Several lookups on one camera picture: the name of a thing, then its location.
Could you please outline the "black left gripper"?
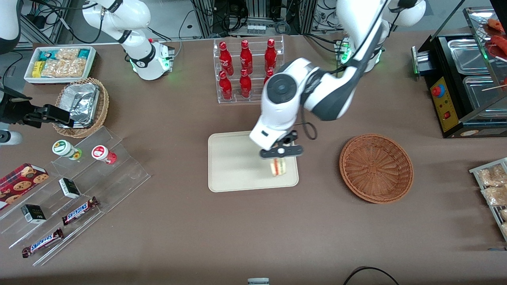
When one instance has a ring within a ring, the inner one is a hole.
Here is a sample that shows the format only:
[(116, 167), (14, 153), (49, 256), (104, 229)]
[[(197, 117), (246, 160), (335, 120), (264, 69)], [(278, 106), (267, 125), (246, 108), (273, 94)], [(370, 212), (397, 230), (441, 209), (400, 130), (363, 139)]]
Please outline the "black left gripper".
[(297, 130), (293, 130), (282, 139), (275, 142), (270, 150), (261, 149), (259, 151), (259, 156), (261, 159), (270, 159), (271, 165), (274, 165), (275, 158), (284, 158), (284, 164), (286, 164), (287, 157), (297, 157), (303, 154), (303, 147), (295, 144), (298, 137)]

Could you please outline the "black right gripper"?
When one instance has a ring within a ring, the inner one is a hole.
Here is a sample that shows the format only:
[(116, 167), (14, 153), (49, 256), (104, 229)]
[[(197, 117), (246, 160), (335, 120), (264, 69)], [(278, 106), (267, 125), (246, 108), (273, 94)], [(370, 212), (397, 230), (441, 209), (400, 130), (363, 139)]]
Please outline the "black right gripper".
[[(3, 97), (0, 103), (0, 121), (5, 124), (29, 125), (41, 128), (45, 122), (40, 107), (31, 104), (32, 97), (25, 96), (11, 88), (1, 88)], [(68, 111), (51, 104), (44, 105), (44, 115), (52, 119), (52, 124), (59, 128), (74, 128), (74, 120)]]

